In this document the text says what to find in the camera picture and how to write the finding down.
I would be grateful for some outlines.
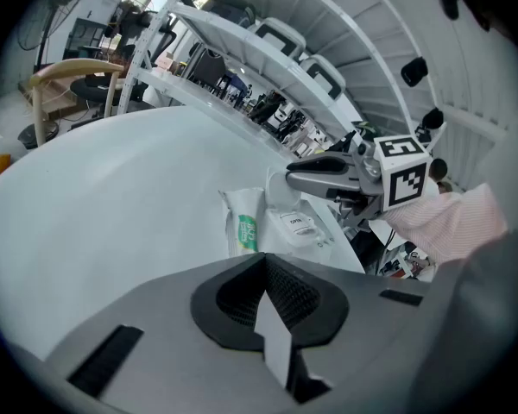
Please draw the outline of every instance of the desk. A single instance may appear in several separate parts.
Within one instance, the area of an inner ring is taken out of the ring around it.
[[[173,107],[105,118],[0,176],[0,327],[10,341],[45,359],[135,286],[227,256],[218,191],[264,186],[268,167],[288,159],[232,130],[241,114],[231,124],[215,115]],[[312,205],[337,243],[328,265],[362,272],[325,202]]]
[[[386,223],[382,219],[369,221],[369,226],[372,232],[380,240],[382,245],[385,246],[388,242],[389,235],[391,234],[393,229],[389,226],[388,223]],[[389,243],[387,250],[390,252],[395,247],[399,247],[400,245],[403,245],[405,242],[407,242],[406,239],[401,238],[399,235],[397,235],[397,233],[395,233],[394,239],[392,239]]]

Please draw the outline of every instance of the pink striped fabric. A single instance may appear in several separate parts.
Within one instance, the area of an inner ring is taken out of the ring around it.
[[[422,198],[383,214],[395,232],[442,264],[466,258],[507,232],[507,224],[487,184],[464,194]]]

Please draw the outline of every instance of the floor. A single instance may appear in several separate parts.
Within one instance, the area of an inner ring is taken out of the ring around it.
[[[129,103],[128,112],[149,109],[146,103]],[[91,118],[98,107],[90,107],[88,110],[77,112],[60,119],[58,135],[65,134],[76,122]],[[17,136],[29,124],[33,123],[32,106],[19,91],[13,91],[0,98],[0,135],[3,138],[17,139]]]

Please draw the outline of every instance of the fan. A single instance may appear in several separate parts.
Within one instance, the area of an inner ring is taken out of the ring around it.
[[[41,68],[46,41],[69,16],[79,0],[35,0],[17,25],[17,43],[30,51],[40,47],[35,70]]]

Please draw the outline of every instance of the cable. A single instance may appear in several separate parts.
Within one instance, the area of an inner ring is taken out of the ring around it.
[[[46,88],[49,87],[51,83],[52,83],[51,81],[48,81],[47,84],[42,88],[42,91],[45,91]],[[27,100],[27,102],[28,102],[28,104],[30,106],[33,103],[33,91],[28,91],[28,98],[25,97],[25,99]],[[44,105],[46,103],[49,103],[50,101],[53,101],[54,99],[45,101],[44,103],[42,103],[42,105]],[[23,116],[29,116],[29,115],[33,115],[32,109],[31,110],[25,110],[23,112]]]
[[[59,126],[60,126],[60,124],[61,124],[61,120],[66,120],[66,121],[69,121],[69,122],[78,122],[78,121],[82,120],[82,119],[86,116],[86,114],[88,114],[88,112],[90,111],[90,105],[88,104],[88,100],[86,100],[86,108],[87,108],[87,109],[86,109],[86,112],[85,112],[82,116],[80,116],[79,118],[77,118],[76,120],[68,120],[68,119],[67,119],[67,118],[65,118],[65,117],[60,118],[60,119],[58,120],[58,127],[59,127]]]
[[[69,122],[77,122],[77,121],[82,120],[85,117],[85,115],[90,111],[90,105],[88,104],[88,100],[86,100],[86,107],[87,107],[86,112],[83,114],[82,117],[77,118],[76,120],[68,120],[67,118],[61,118],[61,120],[66,120]]]
[[[44,104],[48,104],[48,103],[51,103],[51,102],[53,102],[54,100],[57,100],[59,97],[63,97],[63,95],[65,95],[65,94],[66,94],[66,93],[68,93],[69,91],[70,91],[70,89],[69,89],[69,88],[65,89],[63,92],[61,92],[61,94],[60,94],[60,95],[58,95],[57,97],[52,98],[51,100],[47,100],[47,101],[45,101],[44,103],[42,103],[42,105],[44,105]]]
[[[33,47],[25,47],[23,44],[22,44],[22,41],[21,39],[19,38],[20,37],[20,31],[21,31],[21,26],[22,25],[17,25],[16,27],[16,31],[17,31],[17,44],[19,45],[19,47],[23,50],[23,51],[32,51],[33,49],[36,49],[38,48],[38,46],[41,45],[41,43],[39,42],[36,46],[33,46]]]
[[[378,275],[380,263],[382,262],[383,256],[386,254],[386,250],[388,249],[389,244],[394,240],[394,236],[395,236],[395,230],[391,230],[391,233],[389,233],[388,241],[386,242],[386,245],[383,247],[382,255],[380,256],[380,258],[378,259],[378,262],[376,263],[376,270],[374,271],[375,276]]]

